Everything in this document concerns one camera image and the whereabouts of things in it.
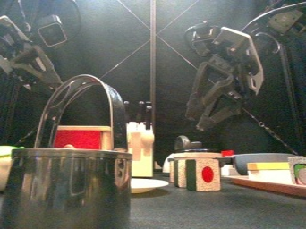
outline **white plate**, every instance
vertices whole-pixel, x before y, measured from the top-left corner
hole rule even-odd
[[[156,188],[164,187],[168,185],[168,182],[153,180],[153,179],[141,179],[130,178],[130,193],[144,193]]]

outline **cutting board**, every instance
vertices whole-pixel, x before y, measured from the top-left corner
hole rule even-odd
[[[306,197],[306,186],[297,184],[284,184],[275,182],[259,182],[248,179],[247,176],[233,176],[229,178],[233,184],[263,191],[272,191],[280,194]]]

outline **metal pot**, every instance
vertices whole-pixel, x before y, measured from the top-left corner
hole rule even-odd
[[[126,151],[124,105],[117,92],[93,76],[70,78],[45,105],[34,148],[11,151],[2,229],[129,227],[130,154],[52,148],[62,110],[92,85],[102,86],[108,94],[113,148]]]

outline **red object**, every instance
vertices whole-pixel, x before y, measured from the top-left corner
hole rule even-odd
[[[221,154],[223,157],[232,156],[233,155],[233,150],[223,150],[220,152],[220,154]]]
[[[64,131],[58,130],[54,136],[53,147],[62,148],[73,145],[74,148],[100,149],[100,131]]]
[[[212,182],[213,180],[213,171],[208,166],[201,170],[201,178],[204,182]]]

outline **table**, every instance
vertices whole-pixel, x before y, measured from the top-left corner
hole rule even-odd
[[[168,180],[161,173],[153,179]],[[166,187],[130,195],[130,229],[293,229],[306,226],[306,199],[235,185],[220,191]]]

